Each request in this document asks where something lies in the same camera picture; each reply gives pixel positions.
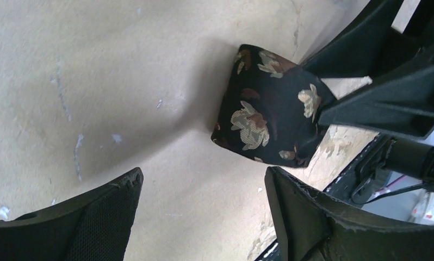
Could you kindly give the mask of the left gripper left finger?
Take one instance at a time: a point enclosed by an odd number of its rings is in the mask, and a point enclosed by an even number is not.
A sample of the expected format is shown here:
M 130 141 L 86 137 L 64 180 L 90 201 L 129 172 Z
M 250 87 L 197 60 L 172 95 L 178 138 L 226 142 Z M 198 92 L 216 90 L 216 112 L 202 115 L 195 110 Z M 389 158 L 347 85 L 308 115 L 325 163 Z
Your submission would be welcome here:
M 123 260 L 143 180 L 136 167 L 68 200 L 0 220 L 0 260 Z

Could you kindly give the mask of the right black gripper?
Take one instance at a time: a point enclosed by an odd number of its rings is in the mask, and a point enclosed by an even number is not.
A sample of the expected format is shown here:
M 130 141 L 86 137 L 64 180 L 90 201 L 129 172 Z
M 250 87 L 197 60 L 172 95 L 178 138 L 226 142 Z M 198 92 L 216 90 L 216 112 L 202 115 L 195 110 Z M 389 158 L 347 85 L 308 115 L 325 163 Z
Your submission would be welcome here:
M 321 110 L 318 123 L 425 139 L 434 130 L 434 1 L 420 1 L 402 33 L 403 1 L 373 0 L 331 42 L 301 63 L 319 78 L 373 82 Z

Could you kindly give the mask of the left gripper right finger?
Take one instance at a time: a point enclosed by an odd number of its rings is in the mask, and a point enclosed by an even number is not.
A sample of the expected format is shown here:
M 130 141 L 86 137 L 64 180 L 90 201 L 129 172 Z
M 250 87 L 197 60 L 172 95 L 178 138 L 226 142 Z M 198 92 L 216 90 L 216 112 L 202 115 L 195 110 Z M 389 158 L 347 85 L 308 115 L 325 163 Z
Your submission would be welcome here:
M 434 226 L 363 211 L 280 167 L 265 187 L 282 260 L 434 260 Z

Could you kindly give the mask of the black floral tie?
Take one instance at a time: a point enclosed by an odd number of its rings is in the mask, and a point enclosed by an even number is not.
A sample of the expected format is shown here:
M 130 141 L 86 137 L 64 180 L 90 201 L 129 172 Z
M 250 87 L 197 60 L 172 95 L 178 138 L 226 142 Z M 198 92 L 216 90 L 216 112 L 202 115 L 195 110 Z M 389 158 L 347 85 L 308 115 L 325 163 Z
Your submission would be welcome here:
M 251 160 L 304 168 L 327 131 L 318 124 L 320 109 L 335 101 L 326 84 L 301 66 L 243 44 L 211 139 Z

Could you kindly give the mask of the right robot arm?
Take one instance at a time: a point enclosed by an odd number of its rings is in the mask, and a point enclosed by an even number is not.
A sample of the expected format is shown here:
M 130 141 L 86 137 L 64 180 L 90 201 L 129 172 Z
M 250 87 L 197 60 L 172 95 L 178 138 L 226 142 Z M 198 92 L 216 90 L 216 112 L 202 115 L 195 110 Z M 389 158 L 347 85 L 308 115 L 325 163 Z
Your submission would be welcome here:
M 434 147 L 421 139 L 434 131 L 434 1 L 420 1 L 406 29 L 392 23 L 402 1 L 370 1 L 329 44 L 302 63 L 320 78 L 371 78 L 371 83 L 328 101 L 319 94 L 312 110 L 320 126 L 378 132 L 349 175 L 345 199 L 371 201 L 378 170 L 421 180 L 406 191 L 434 190 Z

